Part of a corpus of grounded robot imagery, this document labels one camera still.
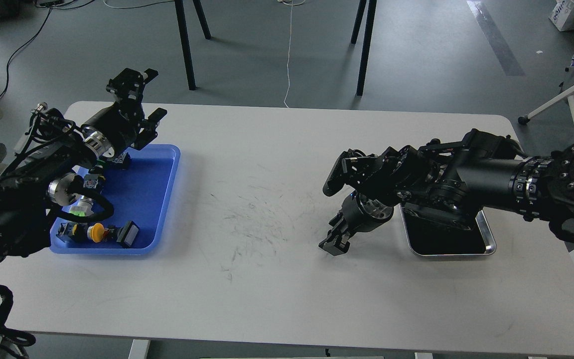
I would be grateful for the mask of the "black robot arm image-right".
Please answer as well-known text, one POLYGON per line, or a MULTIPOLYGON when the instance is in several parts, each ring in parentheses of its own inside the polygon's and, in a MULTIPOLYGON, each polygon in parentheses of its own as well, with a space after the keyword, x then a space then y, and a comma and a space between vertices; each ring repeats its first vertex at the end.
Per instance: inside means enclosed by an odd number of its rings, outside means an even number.
POLYGON ((330 197, 353 188, 319 247, 348 252, 349 239, 388 222, 396 206, 440 227, 471 230, 484 207, 548 222, 561 241, 574 243, 574 144, 548 157, 528 156, 510 136, 472 129, 458 142, 380 155, 342 152, 323 186, 330 197))

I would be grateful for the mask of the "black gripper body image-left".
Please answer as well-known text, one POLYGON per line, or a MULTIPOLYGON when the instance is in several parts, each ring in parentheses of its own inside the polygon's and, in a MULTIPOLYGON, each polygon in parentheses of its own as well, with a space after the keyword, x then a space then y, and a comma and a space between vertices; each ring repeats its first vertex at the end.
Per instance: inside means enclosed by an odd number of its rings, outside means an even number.
POLYGON ((147 120, 141 104, 114 103, 82 125, 84 144, 98 157, 114 158, 127 148, 148 145, 147 120))

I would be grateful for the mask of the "image-left gripper finger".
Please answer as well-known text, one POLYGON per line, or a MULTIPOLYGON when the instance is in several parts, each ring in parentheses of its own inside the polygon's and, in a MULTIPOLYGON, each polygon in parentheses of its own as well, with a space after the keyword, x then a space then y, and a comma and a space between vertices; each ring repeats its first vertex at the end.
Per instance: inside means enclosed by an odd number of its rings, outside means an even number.
POLYGON ((134 140, 135 150, 142 150, 157 138, 157 127, 167 114, 168 111, 166 109, 157 108, 148 118, 139 123, 141 127, 139 127, 139 131, 134 140))
POLYGON ((136 71, 125 68, 115 78, 110 79, 106 91, 114 96, 114 102, 122 106, 142 104, 145 86, 159 75, 155 69, 136 71))

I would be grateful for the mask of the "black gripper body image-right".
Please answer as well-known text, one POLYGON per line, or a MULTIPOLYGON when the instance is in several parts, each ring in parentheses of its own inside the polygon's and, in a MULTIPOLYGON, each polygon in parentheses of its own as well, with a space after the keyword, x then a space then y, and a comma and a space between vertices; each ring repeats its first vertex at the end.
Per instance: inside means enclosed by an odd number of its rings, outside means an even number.
POLYGON ((371 232, 389 222, 393 214, 394 207, 353 192, 342 202, 342 231, 351 234, 371 232))

